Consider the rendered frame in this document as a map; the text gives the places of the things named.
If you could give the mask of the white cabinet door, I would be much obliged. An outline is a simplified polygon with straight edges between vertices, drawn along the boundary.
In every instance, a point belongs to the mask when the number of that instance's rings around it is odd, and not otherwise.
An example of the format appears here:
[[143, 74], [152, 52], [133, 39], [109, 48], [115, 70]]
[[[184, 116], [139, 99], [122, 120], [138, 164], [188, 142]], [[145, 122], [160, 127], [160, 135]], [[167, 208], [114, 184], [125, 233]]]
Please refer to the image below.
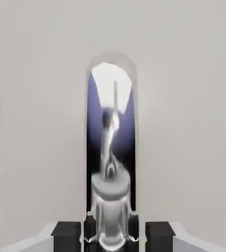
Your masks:
[[0, 246], [83, 220], [105, 52], [137, 69], [141, 219], [226, 248], [226, 0], [0, 0]]

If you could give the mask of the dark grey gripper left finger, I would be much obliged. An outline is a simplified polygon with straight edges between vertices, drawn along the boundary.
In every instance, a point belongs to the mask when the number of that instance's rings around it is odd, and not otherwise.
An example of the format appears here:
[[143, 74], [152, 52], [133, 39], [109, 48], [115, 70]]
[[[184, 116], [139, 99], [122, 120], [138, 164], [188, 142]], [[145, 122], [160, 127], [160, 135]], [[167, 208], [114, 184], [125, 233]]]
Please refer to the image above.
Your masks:
[[79, 222], [49, 222], [35, 236], [5, 247], [5, 252], [81, 252]]

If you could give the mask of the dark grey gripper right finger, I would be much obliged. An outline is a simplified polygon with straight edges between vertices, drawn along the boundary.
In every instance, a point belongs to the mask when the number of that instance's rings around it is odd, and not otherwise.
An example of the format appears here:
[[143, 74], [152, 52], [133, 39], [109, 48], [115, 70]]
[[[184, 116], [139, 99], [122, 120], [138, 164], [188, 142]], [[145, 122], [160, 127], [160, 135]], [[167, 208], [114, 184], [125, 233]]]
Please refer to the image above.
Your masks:
[[177, 221], [145, 223], [145, 252], [221, 252], [221, 247], [190, 235]]

